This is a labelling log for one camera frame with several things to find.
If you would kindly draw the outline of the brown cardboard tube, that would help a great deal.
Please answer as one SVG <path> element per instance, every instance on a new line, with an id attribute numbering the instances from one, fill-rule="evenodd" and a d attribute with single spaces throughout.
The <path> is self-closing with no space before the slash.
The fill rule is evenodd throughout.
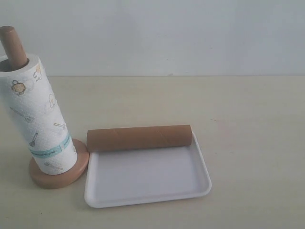
<path id="1" fill-rule="evenodd" d="M 87 131 L 87 147 L 93 151 L 116 151 L 189 146 L 190 125 L 94 129 Z"/>

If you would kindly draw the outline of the white printed paper towel roll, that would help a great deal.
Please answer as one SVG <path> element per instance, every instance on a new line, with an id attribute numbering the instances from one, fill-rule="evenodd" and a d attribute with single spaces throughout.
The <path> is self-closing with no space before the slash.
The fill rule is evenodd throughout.
<path id="1" fill-rule="evenodd" d="M 75 165 L 77 152 L 40 58 L 27 58 L 25 67 L 0 73 L 0 100 L 39 169 L 62 174 Z"/>

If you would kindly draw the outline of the wooden paper towel holder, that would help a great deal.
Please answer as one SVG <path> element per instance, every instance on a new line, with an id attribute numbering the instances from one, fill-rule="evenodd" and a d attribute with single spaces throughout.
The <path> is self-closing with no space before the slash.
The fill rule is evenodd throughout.
<path id="1" fill-rule="evenodd" d="M 25 52 L 14 27 L 1 27 L 0 42 L 5 51 L 5 56 L 0 59 L 0 72 L 15 71 L 27 65 L 28 53 Z M 62 188 L 76 181 L 84 173 L 89 162 L 89 152 L 81 141 L 72 138 L 72 142 L 78 158 L 75 165 L 62 174 L 45 174 L 39 169 L 32 156 L 29 164 L 29 174 L 38 186 L 46 189 Z"/>

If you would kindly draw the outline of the white rectangular plastic tray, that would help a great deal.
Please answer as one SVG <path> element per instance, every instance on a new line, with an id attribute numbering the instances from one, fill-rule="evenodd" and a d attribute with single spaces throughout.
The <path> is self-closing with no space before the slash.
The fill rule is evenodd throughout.
<path id="1" fill-rule="evenodd" d="M 109 208 L 203 197 L 211 189 L 192 135 L 190 146 L 92 152 L 84 199 L 92 208 Z"/>

